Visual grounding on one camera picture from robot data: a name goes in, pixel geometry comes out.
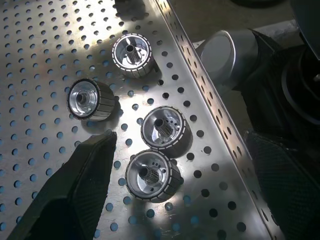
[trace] perforated metal sheet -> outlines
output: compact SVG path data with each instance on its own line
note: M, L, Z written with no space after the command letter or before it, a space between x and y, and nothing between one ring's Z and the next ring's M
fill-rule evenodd
M95 238L274 236L279 229L269 222L246 148L166 1L1 3L0 239L77 144L108 129L118 134L116 162ZM149 40L157 71L141 79L120 74L111 49L126 33ZM119 98L116 117L98 123L72 119L68 87L84 77L110 85ZM148 148L140 136L144 116L163 105L182 111L192 146L176 159L184 184L175 196L145 203L129 194L125 170L131 155Z

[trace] perforated aluminum plate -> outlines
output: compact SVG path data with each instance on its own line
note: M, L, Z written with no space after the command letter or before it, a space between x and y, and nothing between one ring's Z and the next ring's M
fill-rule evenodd
M0 239L77 144L108 129L118 141L95 238L280 239L247 150L165 0L2 0L1 18ZM142 79L120 74L111 49L126 33L149 40L158 71ZM72 119L67 92L84 77L110 85L119 97L116 118ZM125 170L131 155L148 148L143 118L163 105L182 111L192 146L176 159L184 184L175 196L145 203L129 194Z

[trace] metal edge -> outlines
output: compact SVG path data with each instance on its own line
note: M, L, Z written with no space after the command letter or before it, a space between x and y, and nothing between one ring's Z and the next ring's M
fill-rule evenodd
M223 137L242 181L244 182L247 191L250 193L251 200L256 206L256 209L270 234L270 238L273 240L285 240L285 236L280 227L271 220L274 218L268 204L263 199L249 151L216 88L210 80L209 75L205 71L192 42L189 40L176 13L173 11L172 5L167 0L154 1L157 3L157 6L162 13L162 17L164 18L175 43L184 56L186 63L188 62L187 65L191 75L197 83L203 100L210 110L213 121Z

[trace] black carbon fiber part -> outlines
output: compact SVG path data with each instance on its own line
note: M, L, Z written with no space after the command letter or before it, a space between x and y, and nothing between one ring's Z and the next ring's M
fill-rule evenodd
M79 144L42 187L8 240L92 240L107 197L117 135Z
M283 138L250 132L246 142L264 200L286 239L319 240L318 161Z

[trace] concrete floor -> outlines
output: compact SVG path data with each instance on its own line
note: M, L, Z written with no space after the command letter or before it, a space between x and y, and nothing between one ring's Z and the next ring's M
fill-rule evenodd
M239 6L230 0L171 0L171 3L192 42L222 29L254 29L294 18L289 0L261 9Z

